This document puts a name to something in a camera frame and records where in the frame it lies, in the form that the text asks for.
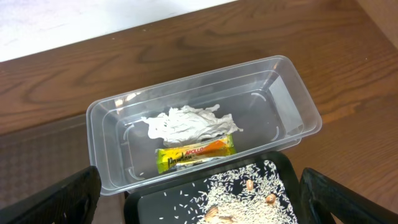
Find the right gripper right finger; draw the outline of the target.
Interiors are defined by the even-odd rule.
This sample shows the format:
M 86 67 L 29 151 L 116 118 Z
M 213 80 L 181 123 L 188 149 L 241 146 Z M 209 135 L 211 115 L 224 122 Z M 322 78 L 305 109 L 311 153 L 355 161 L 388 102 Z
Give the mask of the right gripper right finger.
M 300 200 L 307 223 L 397 223 L 396 213 L 311 168 L 302 172 Z

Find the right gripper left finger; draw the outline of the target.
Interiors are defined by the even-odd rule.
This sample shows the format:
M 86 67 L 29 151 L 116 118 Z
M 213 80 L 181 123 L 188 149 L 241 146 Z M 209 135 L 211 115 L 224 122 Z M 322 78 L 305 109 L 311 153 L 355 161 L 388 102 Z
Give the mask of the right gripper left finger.
M 50 187 L 1 209 L 1 223 L 91 223 L 101 179 L 89 166 Z

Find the green orange snack wrapper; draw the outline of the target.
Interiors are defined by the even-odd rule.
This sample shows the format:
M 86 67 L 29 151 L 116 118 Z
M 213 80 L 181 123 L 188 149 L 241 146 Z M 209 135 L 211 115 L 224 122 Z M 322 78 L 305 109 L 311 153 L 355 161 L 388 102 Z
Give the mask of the green orange snack wrapper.
M 172 169 L 185 169 L 195 164 L 231 156 L 235 153 L 231 134 L 187 146 L 157 149 L 157 170 L 159 174 L 162 174 Z

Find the white tissue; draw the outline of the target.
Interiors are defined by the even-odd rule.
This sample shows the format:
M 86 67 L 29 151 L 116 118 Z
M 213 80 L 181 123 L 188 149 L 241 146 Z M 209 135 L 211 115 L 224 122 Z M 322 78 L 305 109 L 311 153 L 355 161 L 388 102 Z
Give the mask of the white tissue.
M 219 104 L 208 108 L 185 105 L 171 108 L 168 113 L 160 113 L 156 117 L 142 117 L 141 121 L 149 126 L 148 136 L 151 139 L 163 139 L 166 147 L 195 144 L 243 130 L 234 122 L 232 114 L 217 118 L 215 112 L 219 108 Z

